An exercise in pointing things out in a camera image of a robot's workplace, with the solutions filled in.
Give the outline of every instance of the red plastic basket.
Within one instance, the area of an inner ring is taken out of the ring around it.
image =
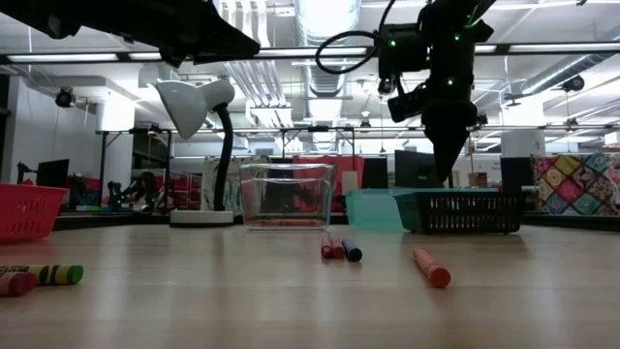
[[[67,189],[0,184],[0,243],[46,238]]]

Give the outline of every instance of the wall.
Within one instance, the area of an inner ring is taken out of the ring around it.
[[[2,182],[16,183],[17,163],[36,169],[40,162],[69,159],[69,174],[99,177],[101,136],[97,118],[83,109],[60,109],[54,98],[29,88],[26,80],[11,78]],[[35,179],[27,174],[24,179]]]

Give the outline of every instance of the crayon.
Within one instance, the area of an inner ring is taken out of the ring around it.
[[[37,277],[39,285],[74,285],[84,275],[84,267],[79,265],[53,266],[0,266],[2,272],[29,272]]]

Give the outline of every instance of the blue marker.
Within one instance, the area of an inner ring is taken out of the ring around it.
[[[349,239],[343,238],[342,245],[345,247],[347,259],[351,262],[359,262],[361,259],[361,250]]]

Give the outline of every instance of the black plastic basket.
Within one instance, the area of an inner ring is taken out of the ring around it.
[[[424,191],[395,196],[403,227],[421,233],[512,233],[519,230],[523,193]]]

